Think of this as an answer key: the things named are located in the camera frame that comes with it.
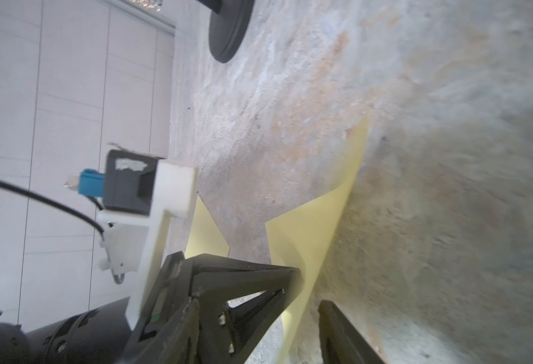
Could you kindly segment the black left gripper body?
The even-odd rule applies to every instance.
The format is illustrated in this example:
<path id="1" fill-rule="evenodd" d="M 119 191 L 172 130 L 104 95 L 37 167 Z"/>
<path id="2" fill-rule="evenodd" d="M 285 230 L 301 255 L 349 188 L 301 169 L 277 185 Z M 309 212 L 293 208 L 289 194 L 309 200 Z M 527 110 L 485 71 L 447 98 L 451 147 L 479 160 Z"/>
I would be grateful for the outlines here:
<path id="1" fill-rule="evenodd" d="M 175 325 L 163 312 L 180 263 L 164 262 L 134 328 L 127 297 L 32 332 L 0 322 L 0 363 L 187 363 L 189 340 L 172 337 Z"/>

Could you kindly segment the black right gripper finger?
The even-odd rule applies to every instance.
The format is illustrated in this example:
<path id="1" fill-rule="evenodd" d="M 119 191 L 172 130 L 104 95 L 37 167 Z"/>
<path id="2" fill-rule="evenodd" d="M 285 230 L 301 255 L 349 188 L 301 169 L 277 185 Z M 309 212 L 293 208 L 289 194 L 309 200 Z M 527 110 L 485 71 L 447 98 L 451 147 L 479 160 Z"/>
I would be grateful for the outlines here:
<path id="1" fill-rule="evenodd" d="M 318 312 L 323 363 L 385 364 L 335 303 L 322 300 Z"/>

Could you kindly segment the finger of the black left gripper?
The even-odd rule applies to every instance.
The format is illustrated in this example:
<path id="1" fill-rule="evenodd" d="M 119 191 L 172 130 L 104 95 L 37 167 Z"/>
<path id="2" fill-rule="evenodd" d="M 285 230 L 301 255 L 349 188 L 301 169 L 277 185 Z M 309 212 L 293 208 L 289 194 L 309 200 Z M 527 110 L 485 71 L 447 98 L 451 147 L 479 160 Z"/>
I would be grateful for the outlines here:
<path id="1" fill-rule="evenodd" d="M 300 282 L 298 268 L 168 256 L 157 278 L 157 362 L 246 362 Z"/>

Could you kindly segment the yellow paper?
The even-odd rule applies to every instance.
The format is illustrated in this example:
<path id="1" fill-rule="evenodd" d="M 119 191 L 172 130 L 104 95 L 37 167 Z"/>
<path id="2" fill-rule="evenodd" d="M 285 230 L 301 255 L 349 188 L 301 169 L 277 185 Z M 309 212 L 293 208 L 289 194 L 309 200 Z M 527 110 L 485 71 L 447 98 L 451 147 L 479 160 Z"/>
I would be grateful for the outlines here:
<path id="1" fill-rule="evenodd" d="M 207 206 L 205 206 L 201 197 L 197 196 L 192 226 L 185 249 L 186 259 L 201 254 L 227 257 L 229 252 L 229 244 L 219 230 Z"/>
<path id="2" fill-rule="evenodd" d="M 303 277 L 294 289 L 298 296 L 281 315 L 284 336 L 278 363 L 286 362 L 333 242 L 365 156 L 368 128 L 368 116 L 353 128 L 330 192 L 265 223 L 272 263 L 299 268 Z"/>

